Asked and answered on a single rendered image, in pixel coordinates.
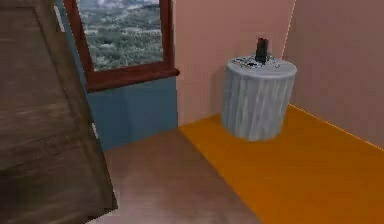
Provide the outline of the brown wooden room door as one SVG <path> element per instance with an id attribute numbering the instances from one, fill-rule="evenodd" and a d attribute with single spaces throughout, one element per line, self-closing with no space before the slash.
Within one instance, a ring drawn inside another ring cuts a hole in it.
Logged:
<path id="1" fill-rule="evenodd" d="M 0 0 L 0 224 L 86 224 L 117 209 L 55 0 Z"/>

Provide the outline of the grey round marble side table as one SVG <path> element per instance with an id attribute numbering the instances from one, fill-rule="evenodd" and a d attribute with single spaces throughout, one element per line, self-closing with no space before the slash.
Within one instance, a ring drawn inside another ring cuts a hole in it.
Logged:
<path id="1" fill-rule="evenodd" d="M 282 59 L 256 62 L 254 56 L 229 60 L 225 69 L 221 122 L 248 141 L 276 137 L 282 128 L 297 67 Z"/>

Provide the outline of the red-brown framed window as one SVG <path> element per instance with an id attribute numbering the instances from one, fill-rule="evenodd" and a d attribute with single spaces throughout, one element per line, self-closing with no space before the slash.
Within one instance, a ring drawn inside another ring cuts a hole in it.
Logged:
<path id="1" fill-rule="evenodd" d="M 174 0 L 61 0 L 86 90 L 175 77 Z"/>

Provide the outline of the dark upright object on table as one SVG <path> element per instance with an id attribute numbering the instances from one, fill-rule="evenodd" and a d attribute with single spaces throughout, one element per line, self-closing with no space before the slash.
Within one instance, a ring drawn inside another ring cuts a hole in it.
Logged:
<path id="1" fill-rule="evenodd" d="M 255 61 L 265 64 L 268 60 L 269 41 L 266 38 L 260 37 L 257 42 Z"/>

